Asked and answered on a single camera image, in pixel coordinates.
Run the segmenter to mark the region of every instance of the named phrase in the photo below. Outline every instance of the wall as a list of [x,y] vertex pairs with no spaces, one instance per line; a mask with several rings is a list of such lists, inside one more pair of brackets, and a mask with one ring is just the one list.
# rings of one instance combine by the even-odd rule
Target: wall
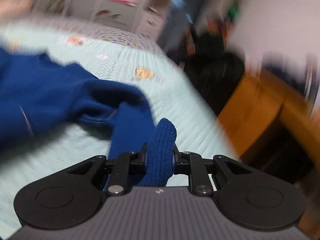
[[292,62],[289,71],[301,79],[306,55],[320,60],[320,0],[243,0],[228,43],[242,48],[253,62],[280,52]]

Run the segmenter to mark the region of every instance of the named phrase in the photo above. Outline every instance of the metal screw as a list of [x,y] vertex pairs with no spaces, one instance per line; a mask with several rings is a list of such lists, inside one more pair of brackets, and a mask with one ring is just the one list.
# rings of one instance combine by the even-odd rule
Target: metal screw
[[124,188],[120,185],[112,185],[108,187],[108,191],[113,194],[119,194],[124,190]]
[[212,191],[212,189],[209,186],[200,185],[200,186],[196,187],[196,191],[200,194],[207,194],[207,193],[210,193]]

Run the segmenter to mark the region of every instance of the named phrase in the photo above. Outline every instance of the bed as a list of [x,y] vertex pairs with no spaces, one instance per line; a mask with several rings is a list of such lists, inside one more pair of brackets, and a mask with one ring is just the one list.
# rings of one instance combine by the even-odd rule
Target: bed
[[[100,79],[139,87],[150,102],[155,123],[165,117],[175,125],[176,145],[180,151],[197,152],[203,158],[212,158],[215,154],[236,158],[213,111],[193,89],[186,75],[154,44],[141,48],[139,45],[138,48],[124,46],[117,41],[104,41],[100,34],[91,32],[92,26],[85,29],[85,23],[82,28],[73,29],[79,27],[79,21],[76,26],[71,21],[66,23],[73,26],[70,29],[46,25],[45,21],[54,22],[54,19],[37,22],[25,18],[7,22],[0,27],[1,39],[13,50],[46,51],[59,64],[78,62]],[[81,44],[68,42],[70,36],[79,37]],[[137,75],[141,71],[148,74]],[[13,199],[23,186],[91,156],[108,155],[108,137],[103,127],[65,123],[35,140],[2,149],[0,236],[5,239],[20,227]],[[175,175],[167,186],[187,184],[187,176]]]
[[75,17],[52,16],[36,12],[21,17],[9,20],[12,24],[26,23],[34,27],[39,27],[41,30],[57,30],[78,34],[81,36],[91,37],[111,43],[129,46],[134,49],[142,49],[155,54],[164,55],[164,52],[156,44],[155,41],[145,38],[142,35],[137,35],[131,32],[126,32],[116,28],[111,28],[99,23],[81,20]]

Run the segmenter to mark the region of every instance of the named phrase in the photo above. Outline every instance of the ribbed gray surface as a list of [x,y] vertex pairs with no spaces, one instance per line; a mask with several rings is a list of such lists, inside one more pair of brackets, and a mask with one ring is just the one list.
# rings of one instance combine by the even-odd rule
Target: ribbed gray surface
[[297,228],[258,232],[226,219],[207,197],[186,187],[134,187],[109,198],[89,221],[59,231],[24,227],[10,240],[298,240],[308,238]]

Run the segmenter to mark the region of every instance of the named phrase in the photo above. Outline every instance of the blue sweater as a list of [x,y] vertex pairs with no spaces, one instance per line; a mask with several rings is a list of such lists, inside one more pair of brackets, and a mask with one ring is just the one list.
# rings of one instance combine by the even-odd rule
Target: blue sweater
[[165,185],[172,175],[176,130],[167,119],[154,126],[138,88],[99,80],[78,64],[60,66],[46,54],[11,55],[0,48],[0,147],[62,122],[112,128],[109,159],[148,142],[147,174],[139,185]]

